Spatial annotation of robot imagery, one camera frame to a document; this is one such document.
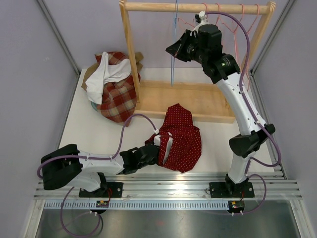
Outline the blue wire hanger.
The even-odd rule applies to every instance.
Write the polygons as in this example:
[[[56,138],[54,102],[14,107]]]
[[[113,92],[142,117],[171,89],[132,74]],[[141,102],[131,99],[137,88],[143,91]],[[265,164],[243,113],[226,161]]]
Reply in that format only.
[[[175,14],[173,20],[173,41],[177,40],[177,19],[178,19],[178,9],[179,9],[179,0],[175,1]],[[175,69],[175,58],[171,56],[171,64],[170,64],[170,75],[171,75],[171,86],[174,85],[174,69]]]

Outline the small white skirt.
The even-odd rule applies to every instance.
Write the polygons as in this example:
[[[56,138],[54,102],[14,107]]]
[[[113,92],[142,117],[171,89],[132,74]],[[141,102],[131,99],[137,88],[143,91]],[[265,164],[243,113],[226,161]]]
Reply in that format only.
[[[110,53],[103,52],[98,68],[86,80],[88,99],[97,105],[102,103],[103,89],[106,83],[120,82],[131,74],[129,58],[124,58],[119,63],[110,63],[110,60],[114,59]]]

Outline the red plaid skirt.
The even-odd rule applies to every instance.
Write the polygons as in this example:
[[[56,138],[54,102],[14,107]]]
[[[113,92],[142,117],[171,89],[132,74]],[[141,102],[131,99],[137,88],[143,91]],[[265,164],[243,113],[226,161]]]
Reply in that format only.
[[[136,107],[137,98],[132,73],[117,83],[106,83],[99,113],[105,118],[123,124]]]

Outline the tan skirt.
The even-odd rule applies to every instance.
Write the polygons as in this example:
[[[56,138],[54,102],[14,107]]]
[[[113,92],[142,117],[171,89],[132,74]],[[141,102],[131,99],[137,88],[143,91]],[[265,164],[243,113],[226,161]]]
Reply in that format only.
[[[109,52],[110,54],[110,64],[114,65],[116,63],[119,63],[119,60],[122,60],[123,57],[126,57],[126,55],[122,52]],[[102,53],[99,54],[95,54],[95,58],[97,63],[93,64],[92,66],[90,66],[85,74],[84,74],[84,78],[83,78],[83,82],[81,85],[81,88],[83,90],[86,91],[87,89],[87,85],[86,85],[86,81],[87,79],[97,70],[97,68],[99,67],[100,63],[101,63],[101,58],[102,58]],[[135,60],[136,60],[136,65],[137,65],[137,72],[139,73],[143,67],[143,65],[141,64],[141,61],[143,60],[143,55],[141,52],[136,52],[135,53]]]

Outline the red polka dot skirt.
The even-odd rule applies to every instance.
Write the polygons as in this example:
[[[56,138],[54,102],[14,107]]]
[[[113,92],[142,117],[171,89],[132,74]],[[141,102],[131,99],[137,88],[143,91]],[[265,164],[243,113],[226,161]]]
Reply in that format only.
[[[202,139],[189,110],[180,104],[170,106],[159,129],[159,138],[159,166],[181,173],[194,168],[202,154]]]

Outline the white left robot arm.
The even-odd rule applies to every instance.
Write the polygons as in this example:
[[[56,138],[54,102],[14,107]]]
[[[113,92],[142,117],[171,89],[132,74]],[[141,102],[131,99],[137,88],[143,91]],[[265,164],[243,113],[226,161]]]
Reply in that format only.
[[[107,193],[107,176],[129,175],[158,162],[159,147],[152,143],[122,151],[118,155],[97,155],[68,144],[41,159],[37,176],[45,190],[77,187],[92,197]]]

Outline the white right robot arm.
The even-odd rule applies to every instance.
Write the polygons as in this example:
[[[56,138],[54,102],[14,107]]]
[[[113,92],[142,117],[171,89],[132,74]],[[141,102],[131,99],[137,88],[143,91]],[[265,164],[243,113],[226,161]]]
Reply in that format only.
[[[224,182],[211,182],[212,198],[253,198],[248,170],[251,158],[260,146],[275,132],[258,114],[246,88],[241,83],[242,73],[232,55],[222,51],[221,31],[216,25],[204,24],[194,31],[185,30],[166,52],[183,62],[196,61],[205,75],[218,87],[229,103],[236,118],[240,133],[229,140],[233,151],[230,170]]]

